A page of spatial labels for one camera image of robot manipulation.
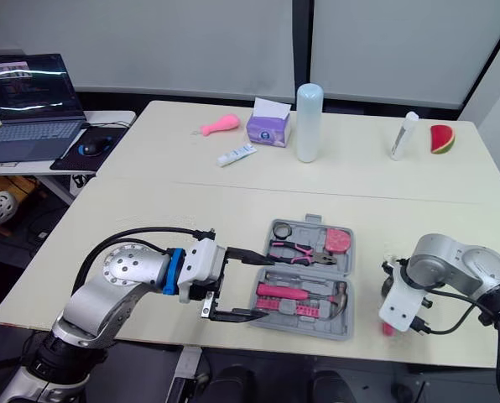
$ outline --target desk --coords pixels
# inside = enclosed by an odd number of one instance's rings
[[[86,121],[92,124],[110,123],[110,122],[125,122],[132,124],[136,118],[136,113],[132,111],[85,111]],[[119,125],[107,125],[108,128],[119,128]],[[81,130],[73,143],[78,140],[85,130]],[[33,175],[38,178],[44,185],[51,189],[59,198],[67,204],[71,204],[75,199],[65,187],[63,187],[52,175],[88,175],[95,174],[89,170],[52,170],[50,166],[54,160],[48,161],[28,161],[19,162],[15,166],[7,166],[9,164],[0,164],[0,175]]]
[[[69,300],[82,260],[101,240],[128,228],[167,225],[215,228],[217,242],[263,251],[271,221],[303,220],[321,214],[324,223],[349,227],[356,237],[354,337],[345,342],[200,319],[201,304],[176,297],[146,295],[125,323],[120,338],[153,343],[195,344],[285,353],[307,353],[407,363],[493,367],[497,334],[471,315],[448,336],[381,334],[378,308],[385,254],[410,256],[419,237],[444,233],[463,243],[478,243],[500,253],[500,207],[476,204],[333,196],[224,186],[159,183],[147,179],[97,177],[77,197],[30,266],[0,305],[0,322],[49,329]],[[164,247],[187,247],[191,237],[143,237]],[[92,266],[98,272],[100,261]],[[248,307],[260,268],[232,261],[227,267],[220,308]],[[435,302],[423,317],[434,329],[454,324],[466,309],[461,301]]]
[[[242,120],[239,129],[206,138],[191,135],[227,113]],[[324,113],[320,156],[311,164],[296,159],[295,139],[290,139],[287,149],[255,144],[257,153],[224,168],[216,166],[218,156],[248,142],[245,126],[251,113],[246,107],[153,101],[97,174],[500,206],[500,173],[472,123],[422,119],[404,160],[396,162],[388,153],[401,118]],[[291,118],[294,124],[296,113]],[[430,126],[437,123],[456,131],[456,143],[447,154],[430,153]]]

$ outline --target laptop keyboard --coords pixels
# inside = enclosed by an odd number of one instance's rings
[[[18,140],[67,139],[77,133],[82,122],[6,124],[0,127],[0,142]]]

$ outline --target tissue box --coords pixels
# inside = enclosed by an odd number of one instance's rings
[[[285,147],[291,133],[289,110],[291,105],[256,98],[253,113],[247,123],[250,141]]]
[[[291,133],[289,115],[285,119],[251,116],[247,123],[250,141],[285,147]]]

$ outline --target white tube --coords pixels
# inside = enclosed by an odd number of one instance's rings
[[[255,153],[257,150],[250,144],[243,145],[240,149],[234,149],[229,153],[225,153],[216,159],[219,166],[226,166],[232,162],[239,161],[241,158],[247,157]]]
[[[392,147],[392,153],[390,154],[392,160],[399,161],[403,158],[404,150],[410,137],[412,136],[418,120],[419,116],[414,112],[409,112],[407,113],[407,116],[405,116],[403,124],[401,124],[398,137],[395,139],[395,144]]]
[[[315,160],[319,153],[323,97],[323,89],[317,84],[304,84],[297,91],[296,152],[302,162]]]

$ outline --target small pink object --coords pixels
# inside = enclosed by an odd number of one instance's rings
[[[392,325],[383,322],[383,335],[388,336],[389,338],[392,337],[395,334],[395,329],[392,327]]]
[[[335,228],[326,229],[325,250],[332,254],[344,254],[351,247],[351,235]]]
[[[290,300],[307,300],[310,293],[306,290],[299,290],[290,287],[279,287],[276,285],[268,285],[260,283],[256,294],[259,296],[275,296],[277,298],[288,298]]]
[[[267,298],[258,298],[256,307],[259,309],[270,309],[271,311],[277,311],[280,308],[280,301],[268,300]],[[314,308],[312,306],[297,305],[296,314],[301,315],[302,317],[319,318],[319,308]]]
[[[200,127],[201,133],[207,137],[213,132],[220,132],[222,130],[231,130],[232,128],[238,128],[241,121],[236,115],[229,114],[222,116],[220,120],[213,124],[207,124]]]

